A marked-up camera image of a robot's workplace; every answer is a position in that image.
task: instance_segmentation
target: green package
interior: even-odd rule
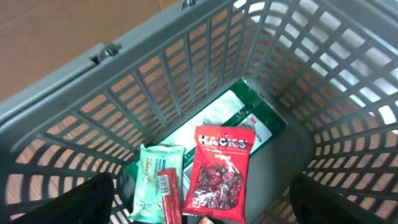
[[[175,168],[179,190],[182,186],[182,165],[185,148],[183,146],[141,145],[141,156],[137,163],[138,173],[134,193],[131,221],[147,223],[164,223],[162,192],[157,180],[157,172]]]

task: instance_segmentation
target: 3m logo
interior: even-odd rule
[[[256,119],[254,119],[253,117],[250,118],[250,121],[251,121],[253,124],[256,124],[256,123],[257,123]]]

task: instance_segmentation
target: hacks candy bag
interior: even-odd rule
[[[250,129],[197,126],[184,214],[245,222],[244,198],[254,135]]]

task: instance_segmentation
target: white label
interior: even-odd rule
[[[197,126],[221,126],[242,108],[244,108],[242,101],[234,92],[228,90],[165,138],[160,144],[184,146],[187,149],[185,153],[188,153],[197,145],[194,138]]]
[[[255,130],[256,139],[254,140],[254,145],[251,148],[250,154],[256,151],[262,143],[266,142],[272,136],[272,133],[268,128],[254,114],[249,114],[249,116],[247,116],[236,127]]]
[[[159,186],[162,195],[170,195],[169,178],[167,177],[167,175],[160,175],[157,178],[159,180]]]

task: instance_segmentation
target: red candy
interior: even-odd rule
[[[160,190],[166,224],[181,224],[180,193],[175,168],[158,171]]]
[[[192,178],[183,213],[244,223],[250,129],[198,126]]]

